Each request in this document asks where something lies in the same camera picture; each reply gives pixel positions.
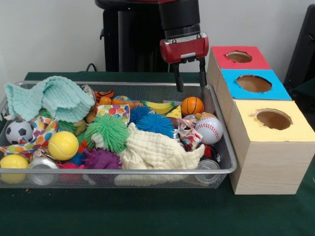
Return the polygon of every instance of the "green spiky ball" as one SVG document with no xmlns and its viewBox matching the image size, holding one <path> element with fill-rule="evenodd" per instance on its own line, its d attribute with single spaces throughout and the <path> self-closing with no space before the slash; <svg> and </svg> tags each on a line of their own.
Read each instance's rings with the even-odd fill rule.
<svg viewBox="0 0 315 236">
<path fill-rule="evenodd" d="M 88 126 L 85 140 L 90 149 L 95 147 L 92 135 L 96 133 L 103 137 L 104 143 L 112 152 L 120 153 L 126 148 L 125 141 L 129 137 L 129 132 L 120 117 L 109 114 L 97 116 L 94 123 Z"/>
</svg>

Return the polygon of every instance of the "yellow box top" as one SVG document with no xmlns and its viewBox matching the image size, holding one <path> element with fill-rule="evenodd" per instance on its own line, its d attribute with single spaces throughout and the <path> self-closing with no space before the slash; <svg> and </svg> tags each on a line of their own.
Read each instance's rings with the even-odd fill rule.
<svg viewBox="0 0 315 236">
<path fill-rule="evenodd" d="M 315 142 L 315 132 L 294 101 L 235 100 L 253 142 Z"/>
</svg>

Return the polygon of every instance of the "green table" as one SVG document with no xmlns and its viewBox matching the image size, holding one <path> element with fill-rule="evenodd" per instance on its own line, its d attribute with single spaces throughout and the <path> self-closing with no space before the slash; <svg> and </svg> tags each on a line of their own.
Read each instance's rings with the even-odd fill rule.
<svg viewBox="0 0 315 236">
<path fill-rule="evenodd" d="M 105 72 L 29 73 L 26 79 L 54 74 L 78 81 L 173 82 L 170 74 Z M 198 74 L 184 79 L 196 82 Z M 226 178 L 219 189 L 1 189 L 0 202 L 4 236 L 311 236 L 315 166 L 294 196 L 235 196 Z"/>
</svg>

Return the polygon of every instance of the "metal tray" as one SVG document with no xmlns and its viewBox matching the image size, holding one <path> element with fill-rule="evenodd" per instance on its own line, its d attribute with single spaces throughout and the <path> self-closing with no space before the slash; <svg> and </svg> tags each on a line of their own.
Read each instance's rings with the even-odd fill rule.
<svg viewBox="0 0 315 236">
<path fill-rule="evenodd" d="M 17 85 L 30 89 L 37 82 L 23 81 Z M 185 84 L 183 93 L 177 92 L 175 84 L 159 83 L 113 83 L 113 82 L 77 82 L 78 85 L 89 85 L 98 91 L 113 89 L 116 95 L 125 95 L 134 102 L 148 100 L 153 102 L 174 101 L 176 105 L 189 96 L 197 96 L 203 100 L 205 111 L 216 112 L 223 124 L 223 138 L 215 144 L 219 151 L 221 162 L 220 170 L 51 170 L 51 169 L 0 169 L 3 175 L 26 175 L 23 182 L 7 184 L 0 180 L 0 188 L 218 188 L 228 173 L 235 171 L 237 161 L 224 125 L 223 116 L 211 86 L 201 88 L 199 84 Z M 0 146 L 9 143 L 5 137 L 5 130 L 9 124 L 3 117 L 8 115 L 6 98 L 0 104 Z M 76 181 L 66 181 L 62 176 Z M 197 181 L 196 175 L 205 175 L 211 179 L 207 184 Z M 32 178 L 53 179 L 48 185 L 38 185 Z"/>
</svg>

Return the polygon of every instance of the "soccer ball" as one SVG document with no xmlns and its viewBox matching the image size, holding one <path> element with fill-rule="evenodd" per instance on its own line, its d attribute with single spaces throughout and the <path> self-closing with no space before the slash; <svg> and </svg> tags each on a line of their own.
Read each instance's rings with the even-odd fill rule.
<svg viewBox="0 0 315 236">
<path fill-rule="evenodd" d="M 30 123 L 23 120 L 17 120 L 7 127 L 5 136 L 11 144 L 19 144 L 19 139 L 21 138 L 30 142 L 33 139 L 33 130 Z"/>
</svg>

